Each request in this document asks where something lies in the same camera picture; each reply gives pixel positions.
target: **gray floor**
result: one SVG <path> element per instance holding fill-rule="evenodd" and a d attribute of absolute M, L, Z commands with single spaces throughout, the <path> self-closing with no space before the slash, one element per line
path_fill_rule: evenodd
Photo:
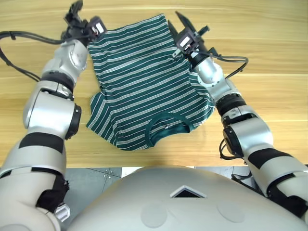
<path fill-rule="evenodd" d="M 231 174 L 248 175 L 249 168 L 244 167 L 196 167 L 212 171 L 231 178 Z M 70 190 L 64 202 L 71 209 L 71 216 L 64 224 L 68 226 L 75 216 L 92 201 L 99 197 L 113 182 L 120 179 L 121 168 L 69 168 L 66 179 L 69 181 Z M 252 179 L 243 181 L 249 186 L 254 186 Z"/>

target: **black cable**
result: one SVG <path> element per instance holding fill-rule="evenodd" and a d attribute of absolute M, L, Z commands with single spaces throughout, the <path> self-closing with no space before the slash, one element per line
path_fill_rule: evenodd
<path fill-rule="evenodd" d="M 230 77 L 236 75 L 237 73 L 242 72 L 243 69 L 247 66 L 247 64 L 249 62 L 249 59 L 247 57 L 244 57 L 244 56 L 222 56 L 221 54 L 214 55 L 212 53 L 203 52 L 203 51 L 196 51 L 196 50 L 194 50 L 193 52 L 199 53 L 199 54 L 205 54 L 205 55 L 208 55 L 210 57 L 213 57 L 213 58 L 216 58 L 218 60 L 221 60 L 223 62 L 228 62 L 228 63 L 244 63 L 239 68 L 237 68 L 235 71 L 230 73 L 226 78 L 230 78 Z"/>
<path fill-rule="evenodd" d="M 224 159 L 224 160 L 241 159 L 241 157 L 239 157 L 239 156 L 226 156 L 226 155 L 223 154 L 223 150 L 227 146 L 226 144 L 223 145 L 224 141 L 225 141 L 225 139 L 222 139 L 222 141 L 220 142 L 220 145 L 219 145 L 220 158 Z"/>
<path fill-rule="evenodd" d="M 231 179 L 233 180 L 233 178 L 236 178 L 238 180 L 246 180 L 252 177 L 252 173 L 251 171 L 249 171 L 249 174 L 247 176 L 242 176 L 242 175 L 238 175 L 238 174 L 231 174 Z"/>
<path fill-rule="evenodd" d="M 253 187 L 251 187 L 251 186 L 249 186 L 249 185 L 243 183 L 240 179 L 232 178 L 232 180 L 235 181 L 235 182 L 237 182 L 237 183 L 239 183 L 239 184 L 241 184 L 241 185 L 243 185 L 243 186 L 245 186 L 246 188 L 251 189 L 252 191 L 254 191 L 254 192 L 260 194 L 261 196 L 264 196 L 264 194 L 263 194 L 261 191 L 259 191 L 259 190 L 255 189 L 255 188 L 253 188 Z"/>
<path fill-rule="evenodd" d="M 0 40 L 3 38 L 7 38 L 7 37 L 11 37 L 12 40 L 16 40 L 16 37 L 23 37 L 26 39 L 33 39 L 36 41 L 40 41 L 40 42 L 44 42 L 44 43 L 48 43 L 51 45 L 59 45 L 63 42 L 69 42 L 71 40 L 74 39 L 86 39 L 89 38 L 89 36 L 79 36 L 79 37 L 74 37 L 74 38 L 69 38 L 66 40 L 56 40 L 56 39 L 51 39 L 48 37 L 44 37 L 42 35 L 38 35 L 38 34 L 34 34 L 31 32 L 27 32 L 27 31 L 2 31 L 0 32 Z M 31 78 L 32 80 L 38 82 L 40 80 L 40 77 L 37 76 L 36 74 L 24 70 L 20 67 L 17 67 L 16 65 L 14 65 L 4 54 L 4 52 L 2 51 L 1 47 L 0 47 L 0 58 L 8 65 L 11 66 L 12 68 L 14 68 L 16 71 L 19 71 L 20 73 L 28 76 L 29 78 Z"/>

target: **wooden table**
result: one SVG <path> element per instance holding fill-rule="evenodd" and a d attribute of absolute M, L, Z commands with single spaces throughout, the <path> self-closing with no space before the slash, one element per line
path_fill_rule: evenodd
<path fill-rule="evenodd" d="M 208 48 L 224 55 L 250 59 L 242 74 L 232 80 L 246 102 L 268 123 L 275 147 L 308 163 L 308 2 L 307 0 L 84 0 L 82 18 L 99 15 L 114 29 L 165 13 L 181 29 L 174 14 L 180 11 L 196 28 L 209 25 L 204 35 Z M 2 0 L 0 31 L 24 30 L 59 38 L 66 28 L 64 14 L 70 0 Z M 3 39 L 1 48 L 16 65 L 40 74 L 56 46 L 18 38 Z M 237 68 L 222 64 L 226 73 Z M 0 63 L 0 165 L 10 148 L 22 138 L 23 107 L 35 82 Z M 223 161 L 218 145 L 222 125 L 218 113 L 191 134 L 162 139 L 154 148 L 125 152 L 85 127 L 90 117 L 89 100 L 99 91 L 89 57 L 88 69 L 75 89 L 83 115 L 78 134 L 66 142 L 68 167 L 242 165 L 242 160 Z"/>

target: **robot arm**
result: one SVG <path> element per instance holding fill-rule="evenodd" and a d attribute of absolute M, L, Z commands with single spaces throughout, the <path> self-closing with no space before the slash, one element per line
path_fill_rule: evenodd
<path fill-rule="evenodd" d="M 53 213 L 69 188 L 64 180 L 64 140 L 77 133 L 81 116 L 73 90 L 86 68 L 88 42 L 105 32 L 98 17 L 89 23 L 80 20 L 77 12 L 81 7 L 82 1 L 74 3 L 65 17 L 69 27 L 62 39 L 67 41 L 44 67 L 41 81 L 24 108 L 27 133 L 1 168 L 1 231 L 61 229 Z"/>
<path fill-rule="evenodd" d="M 242 158 L 263 194 L 308 224 L 308 168 L 273 147 L 273 135 L 267 124 L 246 104 L 233 83 L 224 77 L 221 67 L 214 63 L 210 53 L 216 53 L 215 49 L 205 48 L 201 35 L 208 27 L 196 32 L 186 17 L 177 14 L 185 29 L 177 33 L 169 22 L 178 47 L 173 56 L 183 53 L 188 58 L 200 83 L 216 104 L 226 146 L 234 155 L 222 158 Z"/>

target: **striped t-shirt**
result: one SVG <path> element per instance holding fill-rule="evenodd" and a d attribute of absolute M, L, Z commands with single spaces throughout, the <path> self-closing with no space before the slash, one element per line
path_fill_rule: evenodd
<path fill-rule="evenodd" d="M 101 92 L 87 127 L 122 150 L 190 132 L 214 111 L 189 62 L 172 58 L 177 48 L 163 14 L 109 30 L 88 49 Z"/>

